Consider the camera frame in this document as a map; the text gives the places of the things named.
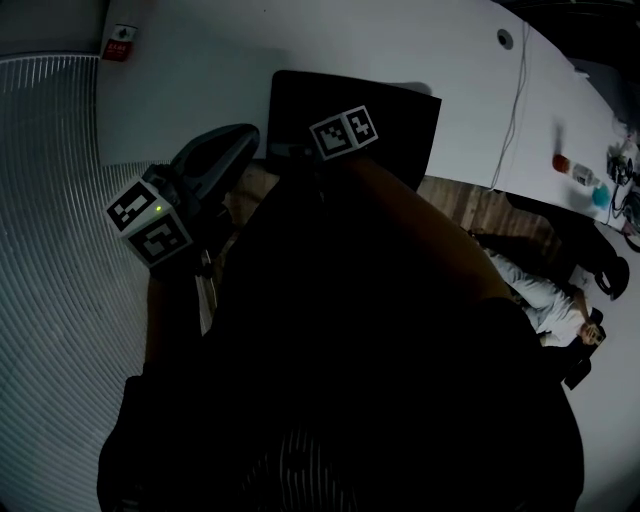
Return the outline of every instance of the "robotic hand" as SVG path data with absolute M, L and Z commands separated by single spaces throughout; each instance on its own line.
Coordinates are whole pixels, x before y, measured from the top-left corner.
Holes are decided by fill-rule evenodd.
M 252 125 L 225 126 L 196 137 L 169 165 L 151 165 L 105 209 L 109 223 L 154 273 L 206 272 L 195 256 L 217 256 L 234 232 L 222 201 L 260 142 Z

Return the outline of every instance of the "red sign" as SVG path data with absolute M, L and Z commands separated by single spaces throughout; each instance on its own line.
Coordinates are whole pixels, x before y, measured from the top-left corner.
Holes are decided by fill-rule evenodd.
M 115 60 L 124 62 L 127 60 L 131 48 L 133 47 L 133 37 L 138 29 L 130 25 L 116 25 L 107 46 L 104 49 L 102 58 L 104 60 Z

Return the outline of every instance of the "vent grille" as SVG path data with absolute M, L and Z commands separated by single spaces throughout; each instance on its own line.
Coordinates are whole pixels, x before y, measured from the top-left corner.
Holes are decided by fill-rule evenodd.
M 103 205 L 146 163 L 101 169 L 98 58 L 0 61 L 0 499 L 99 510 L 97 462 L 144 356 L 147 272 Z

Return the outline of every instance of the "cable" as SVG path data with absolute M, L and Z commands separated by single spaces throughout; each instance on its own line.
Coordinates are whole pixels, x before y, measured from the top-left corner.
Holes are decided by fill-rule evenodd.
M 618 192 L 618 187 L 619 185 L 616 185 L 616 189 L 613 193 L 613 198 L 611 199 L 611 210 L 613 211 L 613 218 L 614 219 L 618 219 L 620 218 L 620 215 L 622 215 L 622 213 L 624 212 L 624 208 L 625 206 L 627 206 L 627 200 L 629 199 L 629 196 L 631 195 L 631 191 L 627 192 L 627 195 L 624 196 L 624 199 L 622 200 L 622 203 L 620 203 L 619 207 L 615 206 L 615 200 L 616 200 L 616 193 Z
M 608 213 L 607 213 L 607 222 L 605 223 L 605 225 L 609 225 L 609 221 L 611 220 L 611 210 L 613 210 L 613 209 L 614 209 L 614 206 L 613 206 L 613 205 L 615 204 L 616 196 L 618 195 L 618 187 L 619 187 L 619 186 L 620 186 L 620 185 L 618 185 L 618 184 L 616 183 L 616 188 L 615 188 L 615 189 L 613 189 L 613 197 L 611 198 L 611 202 L 609 203 L 609 211 L 608 211 Z
M 211 265 L 211 256 L 209 256 L 209 251 L 205 249 L 205 254 L 207 255 L 207 259 L 209 260 L 209 265 Z M 211 289 L 213 290 L 213 302 L 216 305 L 216 308 L 218 307 L 218 294 L 216 293 L 216 287 L 213 284 L 213 279 L 209 279 L 209 284 L 211 284 Z
M 524 86 L 527 83 L 527 43 L 529 42 L 529 35 L 531 34 L 531 25 L 527 24 L 525 21 L 522 22 L 522 56 L 520 58 L 520 71 L 518 73 L 518 88 L 516 91 L 516 97 L 513 102 L 513 108 L 511 109 L 511 118 L 509 119 L 509 127 L 507 128 L 507 133 L 504 137 L 504 142 L 502 143 L 502 150 L 500 152 L 500 159 L 498 160 L 498 165 L 496 166 L 496 172 L 493 175 L 493 180 L 491 181 L 490 190 L 494 190 L 496 184 L 498 183 L 498 178 L 500 177 L 500 171 L 502 170 L 502 161 L 513 142 L 513 138 L 516 134 L 516 117 L 518 113 L 518 103 L 520 101 L 520 95 L 524 90 Z

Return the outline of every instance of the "white table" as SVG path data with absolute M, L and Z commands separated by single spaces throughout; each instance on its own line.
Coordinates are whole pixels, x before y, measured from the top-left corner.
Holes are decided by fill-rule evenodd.
M 112 0 L 105 35 L 122 20 L 125 3 Z M 258 156 L 263 156 L 271 76 L 292 69 L 427 85 L 442 107 L 426 173 L 490 186 L 522 48 L 522 22 L 490 0 L 184 0 L 179 5 L 157 0 L 153 5 L 140 20 L 130 59 L 100 65 L 103 164 L 169 159 L 196 135 L 238 122 L 260 128 Z M 498 43 L 501 28 L 514 37 L 510 51 Z M 605 172 L 613 114 L 534 30 L 529 48 L 530 80 L 518 110 L 521 129 L 497 188 L 603 220 L 599 212 L 571 202 L 584 191 L 553 171 L 552 121 L 557 117 L 566 125 L 566 156 Z

